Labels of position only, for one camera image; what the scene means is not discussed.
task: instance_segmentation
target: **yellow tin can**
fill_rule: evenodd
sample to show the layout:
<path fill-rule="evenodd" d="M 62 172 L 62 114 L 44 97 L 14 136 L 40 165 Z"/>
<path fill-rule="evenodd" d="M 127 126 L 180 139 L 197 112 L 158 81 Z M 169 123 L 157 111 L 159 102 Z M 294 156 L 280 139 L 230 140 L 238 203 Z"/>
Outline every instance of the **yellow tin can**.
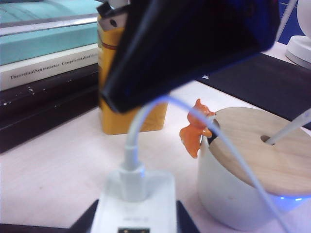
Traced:
<path fill-rule="evenodd" d="M 102 89 L 107 78 L 113 57 L 117 51 L 119 41 L 121 39 L 124 27 L 108 27 L 103 28 L 100 17 L 98 18 L 98 71 L 99 71 L 99 89 Z M 102 110 L 101 121 L 102 128 L 106 134 L 121 134 L 127 133 L 130 124 L 138 112 L 139 108 L 131 110 L 125 114 L 113 112 L 106 102 L 99 96 L 99 107 Z M 167 104 L 159 104 L 146 118 L 140 131 L 161 130 L 163 128 Z"/>

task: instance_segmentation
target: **wooden lid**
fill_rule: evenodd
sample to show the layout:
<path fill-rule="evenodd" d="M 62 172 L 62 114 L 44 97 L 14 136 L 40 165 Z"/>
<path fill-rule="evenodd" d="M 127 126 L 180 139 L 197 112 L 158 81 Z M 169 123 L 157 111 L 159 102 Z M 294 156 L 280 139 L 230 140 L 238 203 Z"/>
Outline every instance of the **wooden lid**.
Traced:
<path fill-rule="evenodd" d="M 267 192 L 278 196 L 311 195 L 311 137 L 298 129 L 271 146 L 261 136 L 272 136 L 289 121 L 263 110 L 226 108 L 216 113 L 221 130 L 230 138 Z M 252 185 L 224 143 L 210 144 L 215 158 L 233 175 Z"/>

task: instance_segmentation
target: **fox figurine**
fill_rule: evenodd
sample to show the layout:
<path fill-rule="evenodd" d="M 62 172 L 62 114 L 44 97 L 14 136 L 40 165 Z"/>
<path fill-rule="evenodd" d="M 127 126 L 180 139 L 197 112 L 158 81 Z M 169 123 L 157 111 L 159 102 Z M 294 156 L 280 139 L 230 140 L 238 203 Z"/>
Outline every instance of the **fox figurine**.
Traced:
<path fill-rule="evenodd" d="M 193 107 L 196 110 L 203 113 L 205 116 L 209 117 L 211 120 L 215 118 L 215 113 L 211 112 L 209 108 L 201 104 L 201 100 L 198 99 Z M 179 136 L 182 143 L 186 147 L 188 153 L 193 157 L 197 158 L 198 150 L 200 148 L 200 138 L 201 136 L 206 136 L 207 138 L 212 137 L 212 132 L 202 123 L 199 119 L 194 117 L 191 113 L 188 113 L 187 119 L 190 123 L 187 127 L 181 129 Z"/>

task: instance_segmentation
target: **white desk lamp base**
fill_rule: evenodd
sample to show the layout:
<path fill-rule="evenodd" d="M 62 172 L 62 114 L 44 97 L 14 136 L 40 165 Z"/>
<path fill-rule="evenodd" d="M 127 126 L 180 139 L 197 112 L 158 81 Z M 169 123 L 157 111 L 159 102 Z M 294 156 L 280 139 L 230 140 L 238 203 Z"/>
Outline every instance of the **white desk lamp base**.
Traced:
<path fill-rule="evenodd" d="M 311 69 L 311 39 L 302 35 L 292 36 L 285 55 L 296 64 Z"/>
<path fill-rule="evenodd" d="M 175 184 L 172 174 L 146 171 L 147 198 L 124 201 L 119 171 L 110 174 L 99 199 L 91 233 L 176 233 Z"/>

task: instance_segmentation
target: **usb port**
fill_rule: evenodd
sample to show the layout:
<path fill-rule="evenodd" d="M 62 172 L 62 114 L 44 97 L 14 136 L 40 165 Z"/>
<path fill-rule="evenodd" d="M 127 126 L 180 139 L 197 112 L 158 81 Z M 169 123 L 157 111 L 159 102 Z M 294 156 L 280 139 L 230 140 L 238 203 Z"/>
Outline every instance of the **usb port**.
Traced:
<path fill-rule="evenodd" d="M 150 233 L 150 229 L 142 228 L 119 228 L 118 233 Z"/>

